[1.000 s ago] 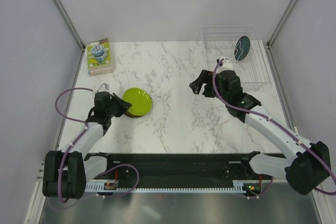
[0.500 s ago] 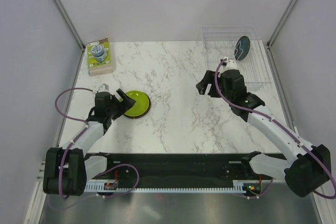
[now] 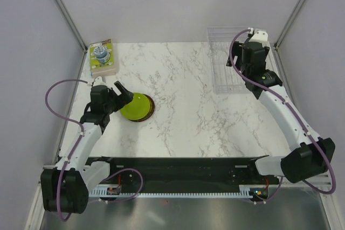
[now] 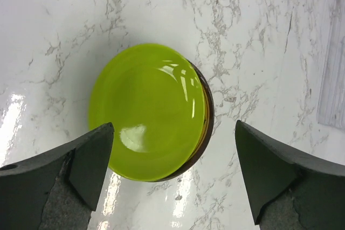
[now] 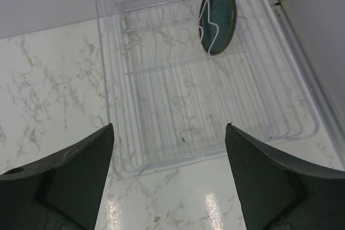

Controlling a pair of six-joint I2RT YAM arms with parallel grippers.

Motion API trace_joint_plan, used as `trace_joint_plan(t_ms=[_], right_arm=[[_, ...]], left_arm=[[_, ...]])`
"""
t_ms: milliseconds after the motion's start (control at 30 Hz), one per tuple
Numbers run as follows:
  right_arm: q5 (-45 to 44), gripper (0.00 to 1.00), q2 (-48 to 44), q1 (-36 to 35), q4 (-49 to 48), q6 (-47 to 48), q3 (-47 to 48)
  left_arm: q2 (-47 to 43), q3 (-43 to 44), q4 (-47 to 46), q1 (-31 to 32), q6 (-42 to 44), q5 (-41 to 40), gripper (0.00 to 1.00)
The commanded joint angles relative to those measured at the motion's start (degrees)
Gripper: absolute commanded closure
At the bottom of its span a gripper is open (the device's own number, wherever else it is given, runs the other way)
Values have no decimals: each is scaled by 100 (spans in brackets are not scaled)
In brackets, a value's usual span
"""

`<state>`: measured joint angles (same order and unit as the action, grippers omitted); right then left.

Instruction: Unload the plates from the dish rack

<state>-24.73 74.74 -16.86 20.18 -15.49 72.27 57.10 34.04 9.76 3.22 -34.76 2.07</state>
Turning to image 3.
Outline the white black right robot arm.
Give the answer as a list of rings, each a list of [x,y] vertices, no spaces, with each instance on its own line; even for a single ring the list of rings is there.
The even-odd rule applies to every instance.
[[[233,67],[245,87],[271,113],[288,143],[286,156],[257,158],[247,169],[248,180],[260,183],[266,176],[282,176],[291,183],[330,171],[335,151],[331,138],[322,138],[297,111],[276,72],[267,69],[270,48],[260,42],[232,41],[227,66]]]

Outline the lime green plate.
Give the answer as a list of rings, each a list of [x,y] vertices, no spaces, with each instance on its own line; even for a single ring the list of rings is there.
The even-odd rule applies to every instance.
[[[123,117],[131,121],[144,119],[151,110],[151,102],[148,97],[142,93],[134,93],[133,101],[120,109]]]

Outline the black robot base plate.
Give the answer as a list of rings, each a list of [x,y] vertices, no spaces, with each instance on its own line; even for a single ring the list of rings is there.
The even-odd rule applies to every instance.
[[[253,158],[125,158],[90,157],[86,164],[106,162],[108,180],[120,183],[123,194],[216,194],[238,193],[241,185],[277,185],[275,176],[261,176]]]

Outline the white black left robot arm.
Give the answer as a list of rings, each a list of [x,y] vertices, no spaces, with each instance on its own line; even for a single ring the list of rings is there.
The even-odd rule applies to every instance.
[[[90,102],[80,120],[68,119],[79,126],[74,142],[61,159],[40,176],[43,206],[46,211],[81,214],[89,193],[101,182],[113,183],[118,170],[107,162],[86,162],[96,142],[110,122],[110,115],[132,102],[134,94],[119,81],[108,86],[97,78],[90,91]]]

